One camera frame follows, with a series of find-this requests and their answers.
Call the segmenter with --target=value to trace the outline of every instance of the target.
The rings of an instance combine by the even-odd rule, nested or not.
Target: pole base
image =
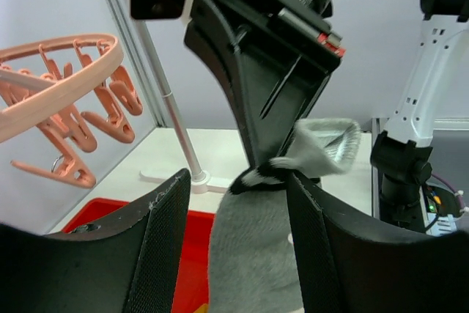
[[[154,168],[145,168],[140,170],[140,178],[149,183],[161,184],[169,179],[174,172],[161,171]],[[212,177],[208,172],[204,171],[204,177],[200,181],[191,181],[191,192],[193,194],[205,194],[213,192],[216,194],[225,194],[231,185],[232,180],[221,177]]]

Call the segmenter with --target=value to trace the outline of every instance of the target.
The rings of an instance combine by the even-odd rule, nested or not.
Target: fabric
[[[361,130],[350,119],[302,119],[285,157],[243,172],[224,195],[210,239],[209,313],[289,313],[302,308],[284,181],[344,174]]]

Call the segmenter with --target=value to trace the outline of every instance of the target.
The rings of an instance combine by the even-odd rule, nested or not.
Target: yellow object
[[[207,313],[207,312],[208,312],[208,304],[203,304],[194,313]]]

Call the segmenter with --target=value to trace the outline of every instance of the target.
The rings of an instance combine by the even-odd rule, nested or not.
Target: white table
[[[248,163],[236,130],[196,129],[189,130],[189,136],[202,168],[212,176],[233,180],[247,168]],[[372,209],[372,171],[369,164],[371,149],[372,135],[363,133],[358,157],[352,171],[346,175],[334,175],[322,179],[322,186],[327,192],[367,214],[371,214]],[[141,180],[139,172],[146,166],[154,165],[169,172],[177,172],[187,167],[176,134],[171,128],[157,128],[151,132],[53,228],[52,232],[63,229],[70,219],[92,199],[107,198],[132,202],[152,191],[156,184]],[[214,193],[193,194],[189,208],[215,213],[222,196]]]

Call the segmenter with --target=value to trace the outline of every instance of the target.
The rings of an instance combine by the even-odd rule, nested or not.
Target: red plastic basket
[[[88,202],[62,230],[70,232],[125,206],[127,202],[96,198]],[[208,245],[215,214],[189,210],[173,313],[194,313],[208,303]]]

